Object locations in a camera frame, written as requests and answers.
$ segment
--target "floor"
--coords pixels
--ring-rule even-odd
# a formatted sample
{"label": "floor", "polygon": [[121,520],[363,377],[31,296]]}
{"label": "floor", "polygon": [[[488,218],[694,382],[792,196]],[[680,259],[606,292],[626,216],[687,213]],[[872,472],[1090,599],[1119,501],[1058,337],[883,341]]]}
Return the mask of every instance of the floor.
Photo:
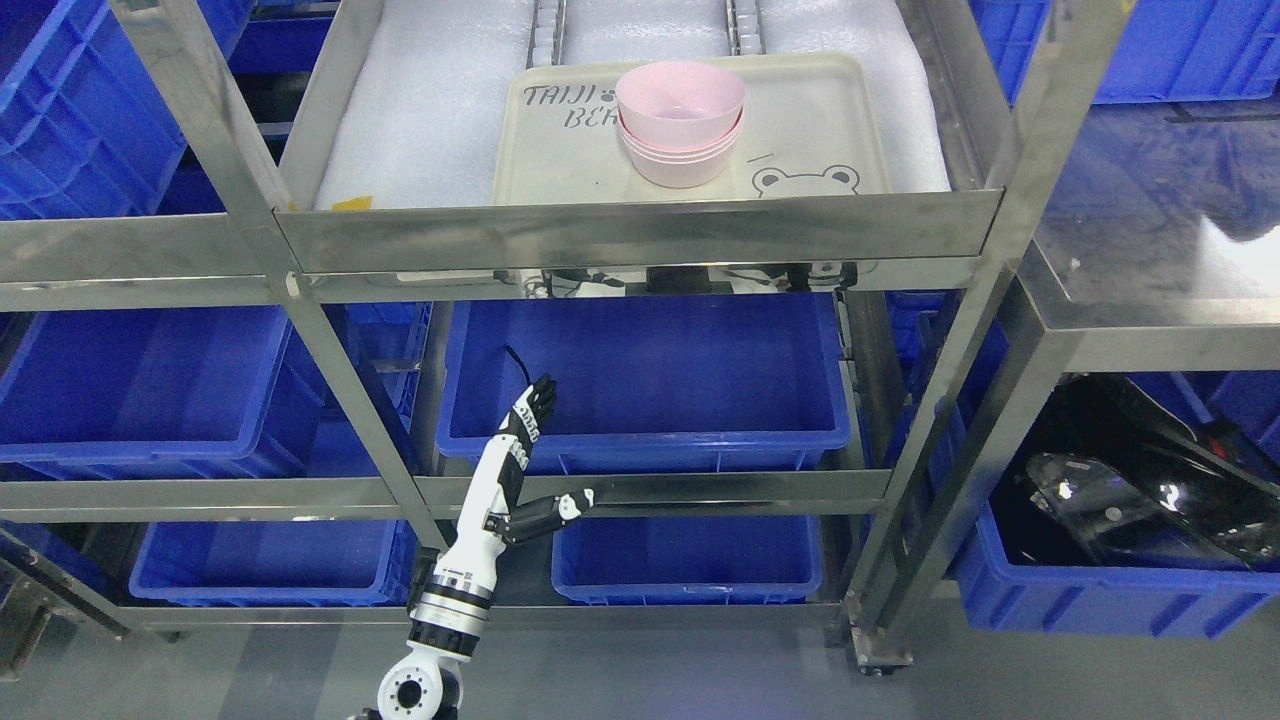
{"label": "floor", "polygon": [[[169,644],[50,628],[5,720],[342,720],[372,698],[403,630],[204,630]],[[956,600],[919,623],[916,665],[852,674],[818,628],[493,630],[462,717],[1002,719],[1280,716],[1280,603],[1216,642],[992,634]]]}

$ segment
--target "robotic arm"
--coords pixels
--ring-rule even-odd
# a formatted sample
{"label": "robotic arm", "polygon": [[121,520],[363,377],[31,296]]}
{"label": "robotic arm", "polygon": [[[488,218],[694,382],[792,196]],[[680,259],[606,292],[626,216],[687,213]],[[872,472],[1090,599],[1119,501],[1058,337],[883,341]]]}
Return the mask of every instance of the robotic arm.
{"label": "robotic arm", "polygon": [[461,664],[471,660],[489,619],[497,560],[524,542],[579,519],[595,505],[590,488],[516,506],[529,454],[556,402],[556,382],[531,383],[489,439],[458,516],[458,539],[440,556],[410,611],[410,653],[378,688],[364,720],[453,720],[462,701]]}

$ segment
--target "stainless steel shelf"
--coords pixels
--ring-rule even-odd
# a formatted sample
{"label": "stainless steel shelf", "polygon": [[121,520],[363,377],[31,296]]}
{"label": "stainless steel shelf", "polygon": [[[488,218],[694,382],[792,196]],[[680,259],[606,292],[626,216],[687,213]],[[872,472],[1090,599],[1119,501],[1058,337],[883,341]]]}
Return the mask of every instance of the stainless steel shelf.
{"label": "stainless steel shelf", "polygon": [[[0,310],[279,304],[378,466],[383,487],[374,478],[15,483],[0,487],[0,516],[59,521],[399,514],[424,543],[440,547],[444,539],[435,520],[456,512],[465,478],[411,471],[398,450],[407,438],[397,423],[384,423],[387,409],[366,392],[321,302],[512,297],[513,287],[503,278],[512,269],[852,263],[856,291],[966,291],[928,387],[915,398],[936,413],[915,416],[892,469],[590,479],[611,483],[603,511],[614,515],[874,512],[856,571],[851,557],[838,573],[845,580],[852,575],[846,612],[869,588],[883,584],[892,565],[886,559],[901,555],[891,529],[902,519],[904,498],[923,475],[938,428],[946,424],[978,340],[1027,249],[1132,9],[1132,3],[1097,3],[1074,15],[1068,32],[1048,40],[1053,53],[1043,54],[1032,69],[1033,76],[1048,73],[1048,82],[1028,83],[1039,90],[1024,91],[1010,111],[968,6],[955,0],[900,0],[929,73],[952,192],[315,213],[296,208],[310,208],[315,197],[339,109],[362,67],[381,3],[339,6],[279,168],[195,0],[110,0],[110,5],[228,211],[5,223]],[[1057,61],[1046,61],[1050,56]],[[867,293],[852,295],[869,302]],[[884,354],[852,355],[865,364]],[[884,402],[893,396],[886,389],[892,383],[872,368],[855,372],[860,392],[876,395],[868,397],[869,406],[896,415],[900,404]],[[429,410],[420,404],[415,413],[415,439],[419,455],[438,466],[430,441],[424,439],[431,434],[430,423],[421,421]],[[878,419],[877,442],[883,443],[884,427]],[[538,478],[530,484],[550,488],[567,482]],[[392,616],[381,610],[113,610],[150,629],[255,618],[381,621]],[[614,625],[632,618],[709,621],[716,615],[756,621],[817,612],[812,606],[536,606],[494,616],[524,615],[539,623],[572,616],[568,621],[581,626],[575,615]],[[394,621],[399,620],[396,611]]]}
{"label": "stainless steel shelf", "polygon": [[890,635],[942,577],[1069,373],[1280,369],[1280,99],[1098,106],[1000,307],[1010,350],[896,577]]}

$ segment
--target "metal shelf frame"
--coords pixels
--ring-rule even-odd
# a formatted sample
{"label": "metal shelf frame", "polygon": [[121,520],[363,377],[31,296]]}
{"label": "metal shelf frame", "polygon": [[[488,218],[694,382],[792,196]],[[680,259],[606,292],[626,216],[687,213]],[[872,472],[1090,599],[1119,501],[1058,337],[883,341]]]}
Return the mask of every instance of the metal shelf frame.
{"label": "metal shelf frame", "polygon": [[[915,416],[893,468],[863,470],[846,464],[835,470],[717,475],[714,483],[700,475],[653,475],[530,478],[529,484],[530,492],[553,492],[588,482],[613,483],[616,492],[604,512],[620,515],[873,514],[860,557],[847,561],[845,579],[852,580],[842,603],[663,611],[691,621],[712,616],[754,621],[780,614],[823,615],[844,624],[852,618],[854,635],[865,643],[882,638],[892,624],[886,620],[892,612],[860,616],[859,609],[897,575],[895,559],[905,552],[899,534],[902,500],[923,477],[1134,3],[1089,3],[1087,13],[1075,13],[1068,32],[1052,41],[1053,53],[1039,54],[1033,64],[1032,77],[1043,76],[1046,82],[1029,81],[1010,110],[968,4],[900,0],[929,74],[951,192],[356,213],[300,208],[310,208],[323,178],[338,110],[346,106],[378,26],[379,0],[339,6],[279,167],[195,0],[110,0],[110,5],[227,211],[4,223],[0,310],[280,305],[379,478],[0,483],[0,516],[28,521],[403,516],[424,544],[443,547],[436,520],[457,512],[466,478],[415,473],[406,462],[398,450],[403,433],[397,423],[384,423],[385,413],[347,359],[323,304],[516,297],[506,275],[518,270],[845,263],[856,268],[859,281],[836,290],[854,318],[876,318],[877,302],[883,305],[876,291],[965,291],[928,387],[916,398],[931,411]],[[879,313],[883,319],[883,309]],[[891,351],[883,347],[883,328],[854,323],[850,331],[855,341],[881,342],[855,345],[850,352],[859,359],[854,374],[860,398],[877,411],[872,452],[882,456],[883,428],[893,427],[902,404],[891,378],[868,365],[883,364]],[[415,413],[413,441],[420,457],[434,459],[431,433],[417,421],[429,414],[425,405],[420,402]],[[246,616],[115,610],[124,625],[152,630]],[[561,615],[581,614],[608,624],[643,611],[495,609],[494,620],[509,615],[512,621],[559,621]],[[398,612],[393,618],[381,610],[280,609],[255,615],[278,621],[401,621]]]}

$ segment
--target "pink bowl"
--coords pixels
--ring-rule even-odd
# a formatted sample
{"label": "pink bowl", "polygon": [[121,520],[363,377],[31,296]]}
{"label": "pink bowl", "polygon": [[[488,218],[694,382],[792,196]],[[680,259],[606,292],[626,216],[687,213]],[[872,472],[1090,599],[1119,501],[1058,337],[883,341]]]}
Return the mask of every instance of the pink bowl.
{"label": "pink bowl", "polygon": [[719,140],[705,147],[699,147],[696,150],[687,150],[687,151],[671,151],[660,147],[653,147],[652,145],[648,145],[644,141],[639,140],[635,135],[631,133],[631,131],[627,129],[625,123],[620,123],[618,128],[620,128],[620,135],[622,136],[622,142],[626,143],[628,149],[634,150],[640,155],[644,155],[645,158],[649,158],[650,160],[671,161],[671,163],[687,163],[714,155],[721,150],[723,150],[724,147],[733,145],[737,141],[739,136],[742,135],[742,124],[736,123],[732,128],[730,128],[727,133],[724,133],[724,137],[721,137]]}
{"label": "pink bowl", "polygon": [[616,86],[618,114],[645,145],[668,151],[712,145],[740,120],[746,83],[707,63],[640,65]]}
{"label": "pink bowl", "polygon": [[728,165],[733,150],[733,143],[726,142],[714,150],[684,160],[672,160],[654,156],[635,142],[627,141],[626,135],[622,140],[627,155],[631,156],[631,165],[637,173],[654,184],[672,188],[698,187],[716,179]]}

